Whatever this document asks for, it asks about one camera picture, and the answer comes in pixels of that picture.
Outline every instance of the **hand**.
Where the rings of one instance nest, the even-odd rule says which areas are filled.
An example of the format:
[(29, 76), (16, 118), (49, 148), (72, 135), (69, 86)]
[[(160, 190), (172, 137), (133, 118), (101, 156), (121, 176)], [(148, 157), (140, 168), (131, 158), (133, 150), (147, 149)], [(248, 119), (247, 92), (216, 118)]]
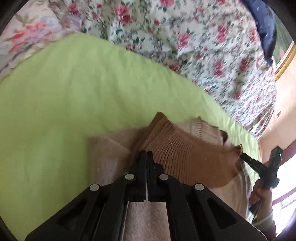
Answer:
[(272, 212), (272, 192), (271, 190), (262, 189), (261, 183), (261, 180), (256, 181), (255, 186), (253, 187), (253, 191), (251, 192), (251, 196), (249, 198), (250, 204), (257, 203), (260, 198), (263, 200), (262, 206), (257, 213), (257, 221), (266, 218)]

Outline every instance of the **peach wall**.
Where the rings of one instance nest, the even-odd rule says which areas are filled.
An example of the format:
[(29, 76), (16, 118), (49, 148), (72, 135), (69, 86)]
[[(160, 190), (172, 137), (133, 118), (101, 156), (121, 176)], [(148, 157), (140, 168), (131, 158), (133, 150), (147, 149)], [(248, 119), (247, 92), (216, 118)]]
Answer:
[(276, 82), (276, 89), (274, 114), (259, 140), (262, 162), (268, 161), (277, 145), (285, 149), (296, 140), (296, 56)]

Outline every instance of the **dark blue cloth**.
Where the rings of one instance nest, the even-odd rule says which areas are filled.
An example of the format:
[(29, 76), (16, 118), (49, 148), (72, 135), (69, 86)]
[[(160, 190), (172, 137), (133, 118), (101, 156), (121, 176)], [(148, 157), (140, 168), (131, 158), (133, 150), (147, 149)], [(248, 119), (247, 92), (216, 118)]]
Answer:
[(253, 15), (265, 59), (272, 64), (272, 55), (276, 44), (275, 13), (262, 0), (241, 0)]

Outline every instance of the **green bed sheet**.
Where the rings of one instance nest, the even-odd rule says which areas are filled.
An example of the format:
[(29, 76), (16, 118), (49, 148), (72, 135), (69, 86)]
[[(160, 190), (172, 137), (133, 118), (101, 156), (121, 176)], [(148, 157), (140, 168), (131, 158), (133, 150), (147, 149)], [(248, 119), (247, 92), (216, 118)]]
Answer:
[(15, 68), (0, 84), (0, 215), (15, 237), (89, 185), (87, 137), (147, 126), (157, 111), (200, 116), (258, 159), (256, 139), (202, 89), (102, 39), (73, 34)]

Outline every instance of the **silver screw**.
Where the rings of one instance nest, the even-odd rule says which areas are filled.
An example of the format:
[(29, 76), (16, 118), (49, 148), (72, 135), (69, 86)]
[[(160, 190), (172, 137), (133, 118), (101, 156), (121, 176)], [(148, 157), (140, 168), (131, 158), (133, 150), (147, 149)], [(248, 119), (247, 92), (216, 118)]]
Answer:
[(91, 191), (98, 191), (99, 188), (100, 188), (100, 186), (99, 186), (98, 184), (92, 184), (92, 185), (90, 185), (90, 187), (89, 187), (89, 189), (90, 189)]
[(161, 175), (159, 176), (159, 178), (160, 178), (161, 180), (167, 180), (167, 179), (168, 179), (168, 175), (166, 175), (166, 174), (161, 174)]
[(204, 190), (205, 187), (203, 184), (198, 183), (198, 184), (194, 185), (194, 188), (198, 191), (202, 191), (202, 190)]
[(126, 174), (126, 180), (133, 180), (135, 178), (135, 176), (131, 173)]

